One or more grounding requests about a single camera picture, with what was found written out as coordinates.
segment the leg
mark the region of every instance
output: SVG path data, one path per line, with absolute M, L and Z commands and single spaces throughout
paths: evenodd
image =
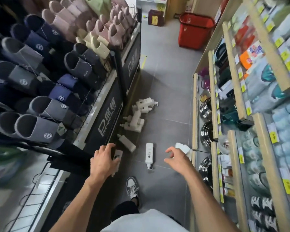
M 139 185 L 137 184 L 134 177 L 129 177 L 126 183 L 127 194 L 130 198 L 130 201 L 125 201 L 119 204 L 111 213 L 111 222 L 114 220 L 128 215 L 128 214 L 137 214 L 139 213 Z

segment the left hand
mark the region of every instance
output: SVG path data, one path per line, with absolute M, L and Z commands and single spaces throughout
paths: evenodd
M 120 159 L 111 159 L 111 148 L 115 146 L 114 143 L 109 143 L 95 151 L 95 156 L 90 159 L 90 176 L 87 179 L 90 185 L 95 183 L 103 184 L 108 176 L 116 171 Z

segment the shoelace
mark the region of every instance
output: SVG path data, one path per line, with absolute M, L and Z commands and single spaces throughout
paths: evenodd
M 133 195 L 136 195 L 135 192 L 137 192 L 138 190 L 139 190 L 139 188 L 136 187 L 136 185 L 131 186 L 131 187 L 129 188 L 129 192 L 128 192 L 129 197 L 132 198 Z

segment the right hand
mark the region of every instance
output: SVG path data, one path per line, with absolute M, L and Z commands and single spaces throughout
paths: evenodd
M 176 172 L 185 177 L 190 171 L 195 171 L 195 168 L 189 158 L 180 149 L 169 147 L 165 152 L 171 152 L 170 158 L 165 158 L 164 161 Z

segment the hand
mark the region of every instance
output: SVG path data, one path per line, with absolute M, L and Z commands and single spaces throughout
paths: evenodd
M 95 151 L 95 156 L 90 159 L 90 176 L 87 179 L 90 185 L 103 184 L 108 176 L 115 172 L 120 162 L 119 158 L 111 159 L 111 148 L 115 146 L 114 143 L 109 143 Z
M 164 161 L 169 164 L 176 172 L 185 177 L 191 170 L 195 171 L 195 168 L 189 158 L 180 149 L 169 147 L 165 152 L 171 152 L 170 158 L 166 158 Z

